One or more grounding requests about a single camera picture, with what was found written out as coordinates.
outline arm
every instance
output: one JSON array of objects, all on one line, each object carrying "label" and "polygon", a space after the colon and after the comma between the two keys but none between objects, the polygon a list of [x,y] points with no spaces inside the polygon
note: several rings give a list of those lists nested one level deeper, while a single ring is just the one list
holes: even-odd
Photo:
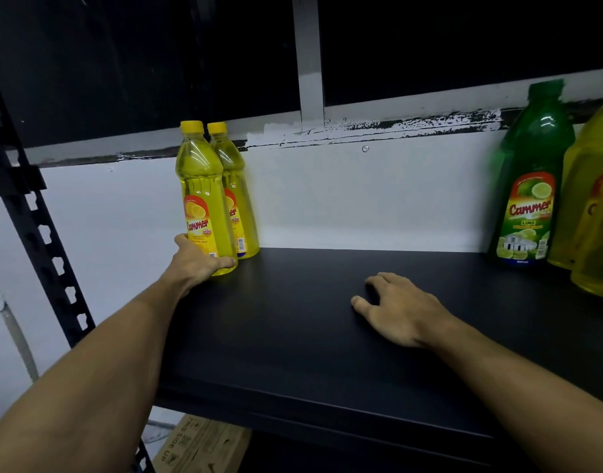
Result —
[{"label": "arm", "polygon": [[0,420],[0,472],[125,473],[152,407],[179,299],[231,257],[179,235],[163,275],[53,365]]},{"label": "arm", "polygon": [[603,472],[603,403],[516,355],[448,312],[396,274],[368,278],[380,305],[353,297],[354,310],[388,340],[431,349],[543,469]]}]

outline dishwashing liquid bottle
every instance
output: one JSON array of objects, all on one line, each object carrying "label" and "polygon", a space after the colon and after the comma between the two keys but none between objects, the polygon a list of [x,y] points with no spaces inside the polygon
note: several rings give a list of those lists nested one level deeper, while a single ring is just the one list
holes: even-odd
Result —
[{"label": "dishwashing liquid bottle", "polygon": [[565,154],[564,187],[550,263],[573,269],[603,192],[603,106]]},{"label": "dishwashing liquid bottle", "polygon": [[260,251],[258,230],[253,216],[249,190],[244,178],[244,159],[227,136],[225,123],[209,123],[210,144],[222,163],[222,184],[229,207],[229,218],[239,259],[248,259]]},{"label": "dishwashing liquid bottle", "polygon": [[581,242],[571,280],[603,297],[603,196]]},{"label": "dishwashing liquid bottle", "polygon": [[564,80],[532,84],[527,107],[501,142],[495,229],[487,257],[527,267],[547,257],[559,201],[563,157],[575,141],[559,96]]},{"label": "dishwashing liquid bottle", "polygon": [[[222,164],[203,137],[201,121],[181,121],[183,142],[176,157],[187,237],[210,257],[235,257],[236,248],[222,186]],[[219,269],[214,275],[231,272]]]}]

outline person's left hand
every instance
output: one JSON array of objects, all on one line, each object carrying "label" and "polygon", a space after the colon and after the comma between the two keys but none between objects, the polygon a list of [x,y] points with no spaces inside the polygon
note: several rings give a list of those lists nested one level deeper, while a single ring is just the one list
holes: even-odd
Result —
[{"label": "person's left hand", "polygon": [[238,261],[233,257],[205,255],[185,234],[176,236],[174,242],[179,246],[179,251],[173,255],[161,280],[179,285],[181,297],[185,297],[192,287],[210,278],[216,270],[229,269]]}]

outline green bottle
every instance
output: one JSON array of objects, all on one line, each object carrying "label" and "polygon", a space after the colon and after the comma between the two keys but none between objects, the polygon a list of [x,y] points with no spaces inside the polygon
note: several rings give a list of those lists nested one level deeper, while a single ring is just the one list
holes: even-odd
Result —
[{"label": "green bottle", "polygon": [[487,249],[495,262],[544,262],[555,226],[562,166],[575,133],[559,101],[563,79],[532,84],[528,106],[501,142],[496,223]]}]

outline person's left arm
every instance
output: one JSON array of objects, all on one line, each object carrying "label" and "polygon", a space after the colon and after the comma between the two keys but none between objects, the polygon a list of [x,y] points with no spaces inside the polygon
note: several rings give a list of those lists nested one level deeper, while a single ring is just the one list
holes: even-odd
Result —
[{"label": "person's left arm", "polygon": [[130,467],[157,390],[179,299],[237,262],[184,235],[164,274],[53,365],[0,420],[0,472]]}]

